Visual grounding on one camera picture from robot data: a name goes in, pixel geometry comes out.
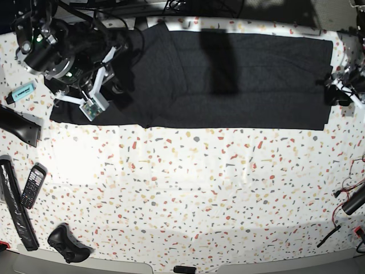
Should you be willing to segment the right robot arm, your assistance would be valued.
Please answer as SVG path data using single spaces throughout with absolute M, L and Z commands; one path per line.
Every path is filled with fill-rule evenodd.
M 26 71 L 60 84 L 59 100 L 105 110 L 100 89 L 113 77 L 111 63 L 130 46 L 128 29 L 107 28 L 97 15 L 63 1 L 12 4 L 17 59 Z

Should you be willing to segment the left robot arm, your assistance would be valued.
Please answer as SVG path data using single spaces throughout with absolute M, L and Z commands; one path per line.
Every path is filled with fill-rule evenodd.
M 356 10 L 357 43 L 344 46 L 348 58 L 326 81 L 325 102 L 329 106 L 353 104 L 364 109 L 364 1 L 350 1 Z

